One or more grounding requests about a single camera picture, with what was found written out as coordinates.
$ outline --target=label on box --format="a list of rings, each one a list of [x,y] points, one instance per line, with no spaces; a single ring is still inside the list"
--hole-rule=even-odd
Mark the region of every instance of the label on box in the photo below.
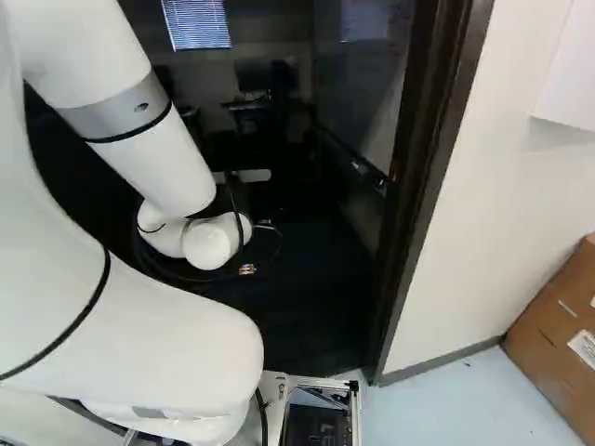
[[[568,343],[568,347],[583,360],[591,369],[595,370],[595,336],[587,330],[581,330]]]

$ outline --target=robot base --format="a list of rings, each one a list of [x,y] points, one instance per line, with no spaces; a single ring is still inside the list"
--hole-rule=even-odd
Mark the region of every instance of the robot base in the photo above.
[[[268,446],[361,446],[361,395],[357,381],[265,371],[258,388],[266,405]],[[132,445],[136,434],[129,430],[123,446]],[[242,428],[226,446],[262,446],[256,399],[250,401]]]

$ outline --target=white wall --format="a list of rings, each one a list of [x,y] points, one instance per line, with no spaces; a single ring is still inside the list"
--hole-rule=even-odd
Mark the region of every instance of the white wall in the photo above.
[[[595,230],[595,133],[529,117],[571,3],[496,0],[384,373],[505,333]]]

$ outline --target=baseboard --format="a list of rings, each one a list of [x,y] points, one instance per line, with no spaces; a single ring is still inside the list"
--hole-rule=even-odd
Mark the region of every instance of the baseboard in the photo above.
[[[411,376],[415,376],[416,374],[423,374],[424,372],[436,369],[450,362],[466,358],[483,350],[487,350],[488,348],[499,345],[502,337],[503,336],[490,337],[489,339],[472,344],[460,350],[446,353],[445,355],[439,356],[438,358],[420,362],[419,364],[414,364],[401,370],[395,370],[394,372],[383,374],[378,380],[378,385],[381,387],[388,386],[392,383],[403,381],[404,379],[410,378]]]

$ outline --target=cardboard box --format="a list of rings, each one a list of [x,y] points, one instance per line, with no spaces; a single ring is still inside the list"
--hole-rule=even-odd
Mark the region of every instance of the cardboard box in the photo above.
[[[595,233],[510,328],[504,349],[589,446],[595,446]]]

